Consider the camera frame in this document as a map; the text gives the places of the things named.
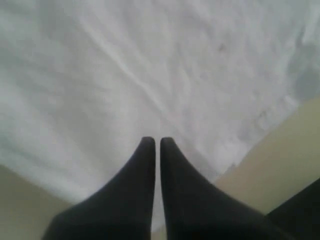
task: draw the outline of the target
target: white sheet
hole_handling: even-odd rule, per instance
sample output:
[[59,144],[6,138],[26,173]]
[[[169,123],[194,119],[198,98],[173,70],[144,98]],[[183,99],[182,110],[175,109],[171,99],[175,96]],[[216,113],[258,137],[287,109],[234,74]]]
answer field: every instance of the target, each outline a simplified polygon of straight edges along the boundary
[[[214,180],[319,66],[319,0],[1,0],[0,164],[75,203],[172,136]],[[154,207],[156,229],[159,175]]]

